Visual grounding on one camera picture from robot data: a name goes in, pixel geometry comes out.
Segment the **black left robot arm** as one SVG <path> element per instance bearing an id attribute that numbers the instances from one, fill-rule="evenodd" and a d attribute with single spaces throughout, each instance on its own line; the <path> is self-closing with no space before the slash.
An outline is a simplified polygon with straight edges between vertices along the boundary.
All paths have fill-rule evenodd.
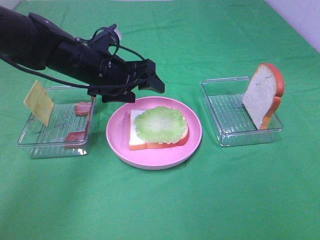
<path id="1" fill-rule="evenodd" d="M 36 76 L 52 69 L 79 80 L 79 88 L 92 97 L 101 96 L 104 103 L 135 102 L 134 88 L 164 93 L 165 84 L 152 60 L 140 56 L 126 61 L 117 55 L 120 39 L 115 24 L 83 39 L 38 14 L 0 9 L 0 58 L 9 65 Z"/>

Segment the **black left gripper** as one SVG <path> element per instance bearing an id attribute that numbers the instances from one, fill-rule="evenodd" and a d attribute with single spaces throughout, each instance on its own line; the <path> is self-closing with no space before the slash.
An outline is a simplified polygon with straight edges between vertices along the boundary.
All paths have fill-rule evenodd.
<path id="1" fill-rule="evenodd" d="M 123 61 L 117 57 L 95 56 L 86 61 L 91 74 L 87 93 L 101 95 L 103 103 L 134 103 L 136 95 L 131 89 L 149 90 L 163 94 L 165 84 L 156 74 L 156 64 L 150 59 Z"/>

